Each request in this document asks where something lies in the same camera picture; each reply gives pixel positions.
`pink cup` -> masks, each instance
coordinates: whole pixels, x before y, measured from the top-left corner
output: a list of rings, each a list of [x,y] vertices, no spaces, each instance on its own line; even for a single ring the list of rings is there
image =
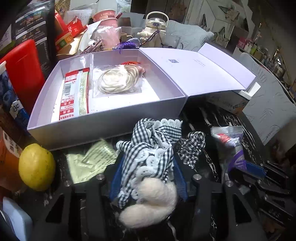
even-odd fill
[[[102,10],[100,12],[97,12],[94,16],[93,16],[93,20],[94,22],[103,20],[103,19],[107,19],[107,18],[115,18],[115,10],[113,9],[105,9]]]
[[[114,28],[118,28],[117,18],[107,18],[100,22],[99,26],[113,26]]]

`black and white checkered cloth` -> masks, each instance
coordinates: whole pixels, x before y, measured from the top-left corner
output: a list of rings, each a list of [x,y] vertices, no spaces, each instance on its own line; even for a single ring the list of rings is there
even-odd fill
[[[116,147],[125,153],[122,166],[118,206],[123,208],[129,198],[141,202],[137,185],[144,177],[157,177],[167,182],[173,175],[173,145],[181,138],[179,120],[137,122],[131,141],[119,141]]]
[[[181,145],[178,155],[185,165],[194,169],[195,162],[198,161],[198,155],[205,147],[205,134],[201,131],[190,132],[187,138],[179,140]]]

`metal screw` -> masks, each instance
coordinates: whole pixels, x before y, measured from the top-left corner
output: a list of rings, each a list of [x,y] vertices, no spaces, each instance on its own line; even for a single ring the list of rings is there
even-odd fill
[[[105,175],[104,174],[98,174],[96,175],[96,179],[98,180],[103,180],[105,178]]]
[[[232,187],[232,186],[233,186],[233,182],[230,181],[230,180],[226,181],[225,184],[226,184],[226,186],[228,186],[228,187]]]
[[[64,185],[65,185],[66,187],[71,186],[71,181],[65,181],[65,182],[64,182]]]
[[[193,175],[193,178],[194,178],[195,180],[200,180],[200,179],[202,178],[202,176],[199,175],[199,174],[194,174],[194,175]]]

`white wool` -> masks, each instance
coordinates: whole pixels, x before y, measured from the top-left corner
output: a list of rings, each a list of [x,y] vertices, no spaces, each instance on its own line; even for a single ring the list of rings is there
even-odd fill
[[[147,227],[164,220],[172,213],[177,202],[173,182],[164,184],[158,178],[145,178],[138,186],[145,202],[127,207],[119,220],[129,228]]]

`lemon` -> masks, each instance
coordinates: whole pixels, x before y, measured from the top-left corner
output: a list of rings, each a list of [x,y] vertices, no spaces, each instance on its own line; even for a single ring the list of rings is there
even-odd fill
[[[55,161],[51,152],[36,143],[23,150],[19,159],[19,174],[27,186],[35,191],[44,191],[52,183],[54,173]]]

